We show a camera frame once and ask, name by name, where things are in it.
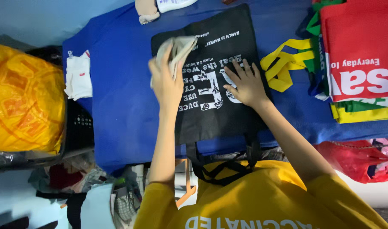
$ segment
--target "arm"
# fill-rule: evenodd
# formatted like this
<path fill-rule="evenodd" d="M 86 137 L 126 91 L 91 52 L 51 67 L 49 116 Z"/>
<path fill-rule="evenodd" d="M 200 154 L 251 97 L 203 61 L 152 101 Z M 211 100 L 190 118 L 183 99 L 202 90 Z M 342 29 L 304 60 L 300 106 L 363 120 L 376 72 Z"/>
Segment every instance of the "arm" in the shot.
<path fill-rule="evenodd" d="M 227 67 L 225 71 L 237 85 L 237 89 L 231 85 L 224 85 L 224 88 L 260 115 L 304 184 L 323 174 L 336 174 L 323 156 L 283 117 L 266 96 L 256 65 L 252 64 L 254 74 L 245 59 L 245 70 L 242 70 L 236 61 L 233 61 L 233 65 L 240 78 Z"/>
<path fill-rule="evenodd" d="M 171 78 L 168 65 L 171 46 L 162 57 L 161 68 L 156 65 L 155 58 L 149 61 L 152 73 L 153 90 L 160 105 L 159 130 L 150 167 L 149 182 L 163 183 L 174 190 L 175 146 L 174 127 L 178 105 L 183 92 L 182 63 L 178 64 L 176 80 Z"/>

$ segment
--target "stack of tote bags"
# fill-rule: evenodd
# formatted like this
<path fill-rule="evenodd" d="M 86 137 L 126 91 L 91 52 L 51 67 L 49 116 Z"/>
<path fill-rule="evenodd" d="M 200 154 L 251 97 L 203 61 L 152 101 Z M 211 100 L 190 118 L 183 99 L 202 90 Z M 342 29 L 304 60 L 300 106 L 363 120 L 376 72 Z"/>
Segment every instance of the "stack of tote bags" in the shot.
<path fill-rule="evenodd" d="M 388 0 L 314 0 L 313 10 L 311 39 L 290 39 L 260 61 L 269 86 L 283 92 L 289 70 L 306 68 L 308 93 L 331 102 L 337 122 L 388 119 Z"/>

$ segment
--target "red tote bag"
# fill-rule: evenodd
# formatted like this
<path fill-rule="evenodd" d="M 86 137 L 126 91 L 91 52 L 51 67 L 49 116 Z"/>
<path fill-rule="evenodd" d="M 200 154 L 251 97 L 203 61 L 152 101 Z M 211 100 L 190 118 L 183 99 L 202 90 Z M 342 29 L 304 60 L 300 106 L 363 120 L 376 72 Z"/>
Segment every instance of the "red tote bag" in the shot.
<path fill-rule="evenodd" d="M 325 141 L 314 146 L 331 166 L 361 183 L 388 181 L 388 171 L 376 173 L 372 178 L 368 175 L 370 165 L 378 165 L 388 161 L 388 156 L 372 147 L 368 141 L 329 142 Z"/>
<path fill-rule="evenodd" d="M 349 0 L 320 11 L 334 102 L 388 96 L 388 0 Z"/>

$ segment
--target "blue non-woven fabric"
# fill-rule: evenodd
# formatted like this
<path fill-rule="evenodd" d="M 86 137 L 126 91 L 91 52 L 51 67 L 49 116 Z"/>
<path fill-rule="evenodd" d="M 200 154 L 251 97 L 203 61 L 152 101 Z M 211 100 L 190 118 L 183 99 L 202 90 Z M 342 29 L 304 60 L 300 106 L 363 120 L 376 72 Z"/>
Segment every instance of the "blue non-woven fabric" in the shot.
<path fill-rule="evenodd" d="M 63 44 L 67 51 L 91 54 L 93 85 L 92 111 L 95 132 L 95 159 L 107 172 L 125 164 L 150 161 L 159 124 L 159 105 L 150 89 L 151 37 L 201 21 L 223 10 L 248 3 L 256 34 L 259 57 L 262 58 L 288 39 L 307 15 L 310 0 L 239 0 L 226 6 L 220 0 L 198 0 L 193 5 L 161 14 L 141 25 L 134 3 L 103 14 L 91 21 Z M 294 85 L 283 93 L 272 90 L 278 110 L 310 142 L 349 141 L 388 137 L 388 120 L 338 124 L 329 104 L 308 95 L 308 73 L 291 71 Z M 90 105 L 91 98 L 83 103 Z M 263 147 L 277 145 L 269 130 L 258 138 Z M 246 148 L 243 136 L 219 137 L 197 143 L 204 155 L 225 154 Z M 185 146 L 176 148 L 185 157 Z"/>

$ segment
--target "beige fabric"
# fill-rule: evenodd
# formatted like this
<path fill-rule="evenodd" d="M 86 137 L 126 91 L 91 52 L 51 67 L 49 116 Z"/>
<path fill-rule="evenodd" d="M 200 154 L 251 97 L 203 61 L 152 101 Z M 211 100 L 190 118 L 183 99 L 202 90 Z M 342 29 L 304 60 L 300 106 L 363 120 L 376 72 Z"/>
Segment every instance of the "beige fabric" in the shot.
<path fill-rule="evenodd" d="M 155 0 L 136 0 L 135 7 L 140 16 L 139 21 L 141 24 L 147 24 L 160 17 L 160 13 L 157 12 Z"/>
<path fill-rule="evenodd" d="M 177 76 L 177 65 L 180 61 L 185 62 L 187 56 L 190 54 L 191 50 L 197 44 L 198 38 L 194 36 L 186 36 L 186 37 L 176 37 L 170 38 L 166 40 L 163 44 L 161 44 L 159 50 L 157 51 L 156 64 L 160 68 L 161 67 L 161 57 L 166 52 L 167 48 L 170 44 L 173 45 L 171 49 L 170 59 L 169 59 L 169 67 L 172 73 L 173 80 L 176 80 Z"/>

